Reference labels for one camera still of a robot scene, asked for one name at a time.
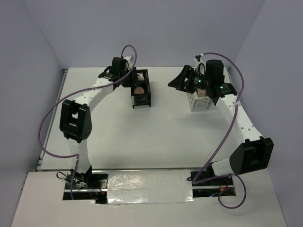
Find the brown round object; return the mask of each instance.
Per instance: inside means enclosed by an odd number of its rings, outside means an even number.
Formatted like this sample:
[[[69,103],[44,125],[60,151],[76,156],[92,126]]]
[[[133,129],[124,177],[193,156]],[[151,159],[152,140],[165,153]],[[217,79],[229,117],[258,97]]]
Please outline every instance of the brown round object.
[[[142,87],[136,87],[134,89],[134,94],[137,95],[137,94],[144,94],[144,89]]]

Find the white table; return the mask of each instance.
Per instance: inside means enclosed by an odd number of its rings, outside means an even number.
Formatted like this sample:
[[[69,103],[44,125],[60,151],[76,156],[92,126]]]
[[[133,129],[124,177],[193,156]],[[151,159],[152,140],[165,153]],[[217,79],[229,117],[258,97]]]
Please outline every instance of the white table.
[[[151,81],[151,108],[132,109],[130,90],[119,88],[92,114],[89,157],[94,169],[197,167],[205,162],[226,133],[227,123],[216,109],[192,113],[186,94],[167,87],[182,68],[147,68]],[[69,69],[61,96],[89,87],[103,68]],[[67,155],[67,142],[59,131],[61,106],[55,115],[47,149]],[[217,159],[235,149],[231,135]],[[67,159],[45,155],[41,170],[69,169]],[[13,227],[286,227],[267,170],[242,175],[248,196],[236,210],[221,207],[215,197],[194,202],[97,205],[94,201],[63,201],[65,181],[55,172],[29,173]],[[234,180],[237,196],[222,197],[234,206],[243,188]]]
[[[217,108],[192,113],[186,93],[167,86],[182,67],[146,69],[150,77],[151,108],[133,109],[130,88],[119,87],[93,111],[93,130],[88,138],[93,169],[200,167],[224,137],[229,125]],[[90,87],[103,70],[70,68],[61,97]],[[67,141],[59,130],[60,112],[61,105],[56,111],[46,148],[55,154],[68,155]],[[214,160],[229,157],[236,149],[234,144],[231,135]],[[41,170],[70,168],[69,159],[48,155],[44,155],[40,167]]]

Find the clear plastic wrap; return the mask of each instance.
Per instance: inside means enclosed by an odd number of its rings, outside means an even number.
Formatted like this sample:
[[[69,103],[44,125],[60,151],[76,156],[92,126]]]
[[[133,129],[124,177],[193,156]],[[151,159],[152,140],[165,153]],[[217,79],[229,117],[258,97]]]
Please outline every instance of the clear plastic wrap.
[[[109,204],[179,203],[193,201],[189,170],[110,171]]]

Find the gray wall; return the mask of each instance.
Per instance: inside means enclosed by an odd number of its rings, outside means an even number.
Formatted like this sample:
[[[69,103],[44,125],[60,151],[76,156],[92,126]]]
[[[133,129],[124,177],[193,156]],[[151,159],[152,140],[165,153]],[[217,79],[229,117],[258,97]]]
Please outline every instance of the gray wall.
[[[63,67],[107,66],[133,44],[139,66],[200,52],[235,58],[265,0],[25,0]]]
[[[55,101],[62,74],[22,0],[0,1],[0,31],[0,225],[9,227],[26,172],[39,158],[38,125]]]
[[[268,170],[289,227],[302,226],[302,8],[301,0],[266,0],[236,58],[241,102],[275,144]]]

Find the white crate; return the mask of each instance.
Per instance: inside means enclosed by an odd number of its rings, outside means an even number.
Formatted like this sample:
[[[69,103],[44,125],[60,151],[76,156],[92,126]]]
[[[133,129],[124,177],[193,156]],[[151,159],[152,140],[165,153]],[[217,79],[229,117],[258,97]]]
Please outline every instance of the white crate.
[[[230,78],[227,72],[227,68],[224,67],[224,71],[223,74],[225,76],[224,82],[225,83],[230,83]],[[193,93],[193,94],[187,94],[187,99],[188,99],[188,103],[189,103],[189,107],[191,111],[205,111],[208,110],[209,107],[212,105],[212,100],[207,97],[198,97],[197,92]]]

